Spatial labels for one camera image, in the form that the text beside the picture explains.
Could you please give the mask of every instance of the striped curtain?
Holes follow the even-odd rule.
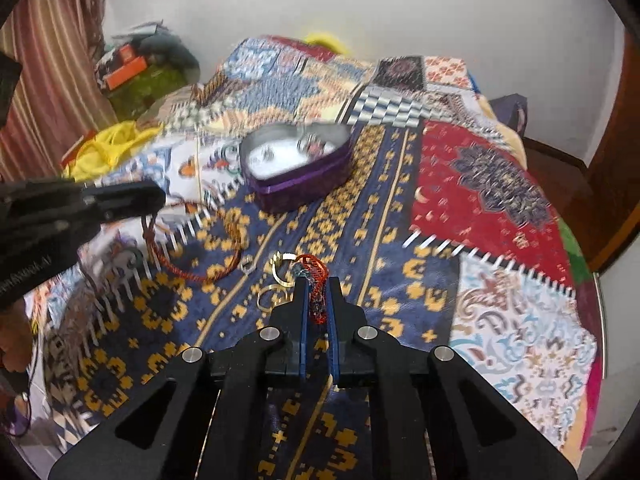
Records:
[[[78,139],[116,122],[94,79],[103,13],[104,0],[20,0],[0,29],[0,50],[23,65],[0,130],[5,180],[59,174]]]

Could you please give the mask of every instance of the orange box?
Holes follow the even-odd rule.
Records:
[[[133,61],[110,73],[104,80],[109,90],[113,90],[144,70],[146,70],[146,60],[144,57],[138,56]]]
[[[130,63],[136,57],[136,52],[129,43],[123,45],[118,52],[120,53],[120,59],[124,64]]]

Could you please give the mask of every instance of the gold ring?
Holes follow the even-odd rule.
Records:
[[[285,282],[278,276],[278,269],[282,265],[282,263],[286,260],[288,262],[293,262],[297,256],[291,253],[282,254],[280,251],[277,251],[270,259],[269,263],[271,264],[271,273],[273,274],[273,279],[276,280],[280,285],[291,288],[296,285],[296,282]]]
[[[263,296],[265,293],[270,292],[270,291],[272,291],[272,290],[273,290],[273,291],[279,290],[279,291],[284,292],[284,300],[282,300],[280,303],[278,303],[278,304],[276,304],[276,305],[274,305],[274,306],[272,306],[272,307],[269,307],[269,308],[268,308],[268,307],[265,307],[265,306],[262,306],[262,305],[260,304],[260,298],[262,298],[262,296]],[[279,284],[274,283],[273,285],[265,286],[265,287],[261,288],[261,289],[260,289],[260,291],[258,291],[258,299],[257,299],[256,303],[258,304],[258,309],[259,309],[261,312],[264,312],[265,314],[270,314],[270,313],[271,313],[271,311],[272,311],[275,307],[280,306],[281,304],[283,304],[283,303],[287,303],[288,301],[290,301],[290,300],[291,300],[291,298],[290,298],[289,296],[290,296],[290,295],[289,295],[289,293],[287,292],[287,289],[286,289],[286,288],[284,288],[282,285],[279,285]]]

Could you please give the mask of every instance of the purple tin box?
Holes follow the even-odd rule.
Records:
[[[331,148],[325,149],[318,158],[298,161],[297,156],[291,156],[290,146],[297,146],[300,152],[300,142],[305,139],[317,139]],[[281,152],[278,152],[278,145],[282,146]],[[292,211],[324,198],[347,181],[353,169],[353,147],[351,129],[344,124],[266,124],[248,134],[240,143],[242,175],[263,211]],[[290,167],[279,173],[259,172],[255,154],[260,152],[269,162],[283,157]]]

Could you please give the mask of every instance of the bed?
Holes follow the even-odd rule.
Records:
[[[403,344],[450,345],[577,467],[601,375],[597,326],[580,316],[595,301],[591,275],[464,62],[362,62],[250,38],[203,89],[170,96],[158,119],[162,133],[98,184],[157,182],[168,206],[180,204],[159,216],[166,255],[201,275],[231,257],[211,213],[233,214],[255,269],[185,281],[148,254],[138,219],[104,226],[82,249],[97,295],[78,266],[34,291],[34,430],[18,446],[41,477],[184,348],[228,348],[267,325],[256,296],[273,281],[274,251],[318,256],[369,323]],[[238,145],[276,121],[351,126],[347,184],[288,214],[260,211]],[[305,385],[269,395],[256,476],[370,478],[366,391],[333,385],[322,326],[312,334]]]

